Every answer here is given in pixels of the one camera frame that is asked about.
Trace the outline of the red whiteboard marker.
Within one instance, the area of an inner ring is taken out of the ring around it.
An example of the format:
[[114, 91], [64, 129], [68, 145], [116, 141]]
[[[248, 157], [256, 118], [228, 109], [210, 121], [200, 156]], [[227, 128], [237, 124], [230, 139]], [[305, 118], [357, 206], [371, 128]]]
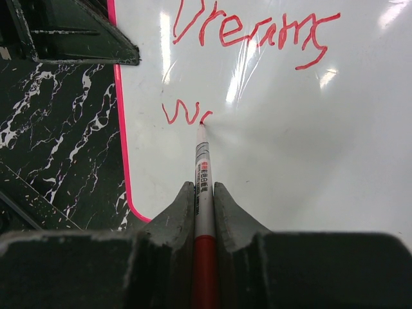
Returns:
[[191, 307], [219, 308], [220, 292], [211, 159], [206, 128], [202, 122], [198, 127], [196, 142]]

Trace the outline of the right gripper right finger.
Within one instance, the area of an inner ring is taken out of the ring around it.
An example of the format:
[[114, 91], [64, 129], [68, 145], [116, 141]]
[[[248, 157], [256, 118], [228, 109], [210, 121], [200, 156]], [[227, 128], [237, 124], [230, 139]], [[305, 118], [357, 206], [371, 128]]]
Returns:
[[214, 185], [223, 308], [410, 308], [411, 253], [377, 232], [273, 232]]

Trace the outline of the pink framed whiteboard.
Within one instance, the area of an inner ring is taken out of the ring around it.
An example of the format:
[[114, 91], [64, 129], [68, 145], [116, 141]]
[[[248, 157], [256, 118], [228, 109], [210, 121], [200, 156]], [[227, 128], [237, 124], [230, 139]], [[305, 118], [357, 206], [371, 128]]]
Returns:
[[212, 179], [272, 230], [411, 243], [410, 1], [110, 1], [127, 201], [143, 221]]

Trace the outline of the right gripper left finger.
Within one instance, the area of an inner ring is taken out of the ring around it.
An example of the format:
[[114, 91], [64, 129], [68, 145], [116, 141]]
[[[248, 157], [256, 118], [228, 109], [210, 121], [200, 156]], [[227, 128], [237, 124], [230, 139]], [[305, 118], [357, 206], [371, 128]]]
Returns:
[[1, 237], [2, 308], [188, 308], [194, 185], [137, 231]]

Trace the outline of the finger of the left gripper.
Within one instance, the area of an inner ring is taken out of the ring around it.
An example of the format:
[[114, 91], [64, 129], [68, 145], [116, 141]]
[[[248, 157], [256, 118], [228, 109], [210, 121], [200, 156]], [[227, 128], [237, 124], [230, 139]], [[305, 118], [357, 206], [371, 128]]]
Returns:
[[138, 47], [117, 27], [114, 1], [1, 1], [1, 59], [137, 66]]

